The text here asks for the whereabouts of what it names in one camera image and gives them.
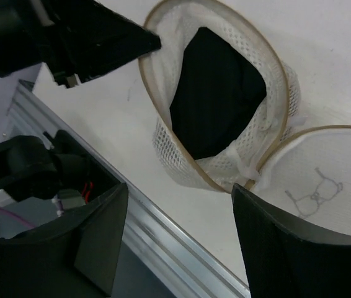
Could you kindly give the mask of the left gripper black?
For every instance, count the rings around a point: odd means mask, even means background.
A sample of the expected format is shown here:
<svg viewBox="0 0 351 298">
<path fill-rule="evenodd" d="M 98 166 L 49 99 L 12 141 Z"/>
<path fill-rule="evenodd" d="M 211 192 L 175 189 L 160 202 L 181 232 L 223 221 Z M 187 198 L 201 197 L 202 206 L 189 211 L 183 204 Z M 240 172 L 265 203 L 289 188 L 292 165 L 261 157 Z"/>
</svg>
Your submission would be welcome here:
<svg viewBox="0 0 351 298">
<path fill-rule="evenodd" d="M 72 88 L 161 48 L 158 35 L 96 1 L 0 1 L 0 78 L 45 63 Z"/>
</svg>

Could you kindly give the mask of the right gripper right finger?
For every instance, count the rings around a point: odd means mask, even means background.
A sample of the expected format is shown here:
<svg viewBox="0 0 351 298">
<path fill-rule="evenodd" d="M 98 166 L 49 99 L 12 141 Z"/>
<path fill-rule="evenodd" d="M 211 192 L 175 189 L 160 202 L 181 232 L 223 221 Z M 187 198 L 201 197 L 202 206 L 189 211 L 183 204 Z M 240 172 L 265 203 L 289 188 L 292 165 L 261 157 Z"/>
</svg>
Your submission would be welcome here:
<svg viewBox="0 0 351 298">
<path fill-rule="evenodd" d="M 235 184 L 231 193 L 252 297 L 351 297 L 351 236 L 290 214 Z"/>
</svg>

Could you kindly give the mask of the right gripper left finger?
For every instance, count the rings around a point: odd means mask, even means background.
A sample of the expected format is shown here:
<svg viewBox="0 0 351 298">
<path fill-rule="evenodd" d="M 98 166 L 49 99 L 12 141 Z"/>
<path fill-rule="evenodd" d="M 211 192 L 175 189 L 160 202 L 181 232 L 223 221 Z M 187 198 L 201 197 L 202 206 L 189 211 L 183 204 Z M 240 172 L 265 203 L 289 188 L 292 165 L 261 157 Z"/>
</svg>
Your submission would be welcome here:
<svg viewBox="0 0 351 298">
<path fill-rule="evenodd" d="M 0 238 L 0 297 L 110 297 L 128 188 L 13 238 Z"/>
</svg>

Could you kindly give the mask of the white mesh laundry bag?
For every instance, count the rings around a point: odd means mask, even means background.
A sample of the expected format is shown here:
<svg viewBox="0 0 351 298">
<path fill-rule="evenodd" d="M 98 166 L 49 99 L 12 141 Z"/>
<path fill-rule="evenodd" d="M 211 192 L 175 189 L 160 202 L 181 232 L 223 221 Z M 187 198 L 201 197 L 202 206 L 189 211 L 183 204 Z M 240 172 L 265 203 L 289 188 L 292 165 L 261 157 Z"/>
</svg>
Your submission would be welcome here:
<svg viewBox="0 0 351 298">
<path fill-rule="evenodd" d="M 307 127 L 299 113 L 296 73 L 263 35 L 219 1 L 162 1 L 145 27 L 161 48 L 139 61 L 158 122 L 153 146 L 178 184 L 229 192 L 240 184 L 290 214 L 351 236 L 351 125 L 333 115 Z M 206 27 L 229 43 L 262 75 L 267 95 L 247 127 L 216 156 L 195 160 L 172 130 L 174 99 L 187 45 Z"/>
</svg>

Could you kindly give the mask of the black bra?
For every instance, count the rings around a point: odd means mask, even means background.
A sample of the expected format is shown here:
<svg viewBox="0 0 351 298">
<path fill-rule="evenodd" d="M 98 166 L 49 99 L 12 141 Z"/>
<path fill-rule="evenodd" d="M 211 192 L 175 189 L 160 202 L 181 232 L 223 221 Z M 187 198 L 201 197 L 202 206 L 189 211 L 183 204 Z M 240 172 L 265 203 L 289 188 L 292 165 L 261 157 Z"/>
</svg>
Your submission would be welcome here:
<svg viewBox="0 0 351 298">
<path fill-rule="evenodd" d="M 201 27 L 184 51 L 172 130 L 193 159 L 216 156 L 240 136 L 266 95 L 258 70 Z"/>
</svg>

